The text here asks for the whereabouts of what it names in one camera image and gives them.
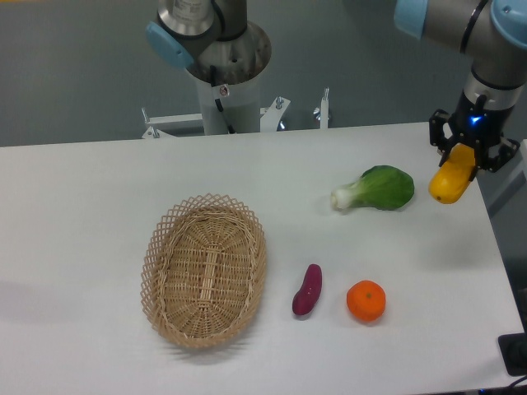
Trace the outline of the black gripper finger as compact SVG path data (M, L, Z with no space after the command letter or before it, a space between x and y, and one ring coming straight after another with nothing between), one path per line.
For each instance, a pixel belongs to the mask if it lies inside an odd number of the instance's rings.
M452 149L457 144L456 136L446 137L444 126L450 125L450 114L443 109L437 109L428 120L429 141L441 156L439 165L443 165L450 157Z
M475 165L469 176L470 179L475 179L480 170L496 173L515 156L520 149L520 143L516 140L502 137L498 145L497 155L494 157L488 155L489 148L480 140L474 143L473 149Z

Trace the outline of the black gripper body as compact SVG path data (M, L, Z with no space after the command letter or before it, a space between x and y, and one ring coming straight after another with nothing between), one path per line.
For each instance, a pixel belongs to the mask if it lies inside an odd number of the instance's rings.
M494 147L501 144L507 119L515 107L514 90L465 87L448 125L449 147Z

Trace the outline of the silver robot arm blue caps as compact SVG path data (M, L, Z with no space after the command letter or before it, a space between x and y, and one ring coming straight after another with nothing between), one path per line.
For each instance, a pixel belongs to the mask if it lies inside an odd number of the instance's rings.
M437 109L429 118L430 143L442 163L462 144L473 149L472 174L498 171L520 147L503 128L526 86L526 3L398 1L394 23L473 60L454 113Z

